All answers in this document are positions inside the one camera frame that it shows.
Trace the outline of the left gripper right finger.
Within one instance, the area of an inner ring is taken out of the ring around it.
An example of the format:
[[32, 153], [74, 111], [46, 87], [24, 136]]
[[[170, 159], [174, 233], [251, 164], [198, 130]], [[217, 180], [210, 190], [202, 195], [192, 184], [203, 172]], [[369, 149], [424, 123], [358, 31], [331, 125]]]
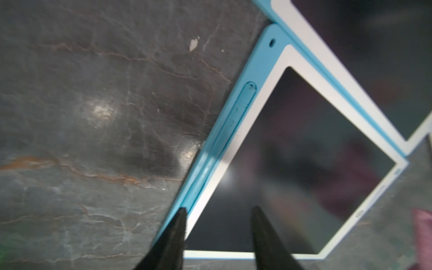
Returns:
[[252, 209], [251, 230], [258, 270], [304, 270], [282, 243], [259, 206]]

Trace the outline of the blue front drawing tablet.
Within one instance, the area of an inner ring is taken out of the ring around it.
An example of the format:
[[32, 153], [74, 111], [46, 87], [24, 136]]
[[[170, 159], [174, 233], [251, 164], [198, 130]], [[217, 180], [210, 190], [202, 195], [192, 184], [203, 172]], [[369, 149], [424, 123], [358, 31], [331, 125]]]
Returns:
[[251, 211], [325, 259], [407, 167], [277, 24], [265, 28], [175, 199], [187, 259], [252, 259]]

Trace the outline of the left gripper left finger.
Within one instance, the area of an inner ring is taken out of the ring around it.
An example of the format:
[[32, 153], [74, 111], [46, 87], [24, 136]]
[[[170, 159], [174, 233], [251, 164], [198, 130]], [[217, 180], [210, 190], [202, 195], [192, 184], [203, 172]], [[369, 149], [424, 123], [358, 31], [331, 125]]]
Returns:
[[187, 223], [187, 211], [179, 208], [147, 255], [135, 270], [181, 270]]

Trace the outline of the blue drawing tablet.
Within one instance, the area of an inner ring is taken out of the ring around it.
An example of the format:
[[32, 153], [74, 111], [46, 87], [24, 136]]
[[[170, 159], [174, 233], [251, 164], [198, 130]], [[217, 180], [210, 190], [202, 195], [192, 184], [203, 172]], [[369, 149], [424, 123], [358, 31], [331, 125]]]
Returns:
[[383, 137], [409, 156], [432, 132], [430, 1], [256, 1]]
[[277, 24], [265, 28], [175, 199], [187, 259], [252, 259], [251, 211], [325, 259], [407, 167]]

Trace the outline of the blue rear drawing tablet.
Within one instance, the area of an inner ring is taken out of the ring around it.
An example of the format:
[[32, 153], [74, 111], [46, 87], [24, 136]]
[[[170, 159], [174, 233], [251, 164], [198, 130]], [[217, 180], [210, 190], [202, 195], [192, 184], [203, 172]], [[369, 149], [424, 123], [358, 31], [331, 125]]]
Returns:
[[409, 156], [432, 132], [430, 1], [256, 1], [383, 137]]

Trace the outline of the pink cleaning cloth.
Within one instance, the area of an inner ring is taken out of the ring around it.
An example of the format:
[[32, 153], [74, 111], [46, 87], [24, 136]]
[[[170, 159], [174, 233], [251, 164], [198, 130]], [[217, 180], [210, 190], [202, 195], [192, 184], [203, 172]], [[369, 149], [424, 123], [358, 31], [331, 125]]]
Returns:
[[409, 270], [430, 270], [432, 268], [432, 213], [424, 209], [414, 209], [412, 217], [417, 263]]

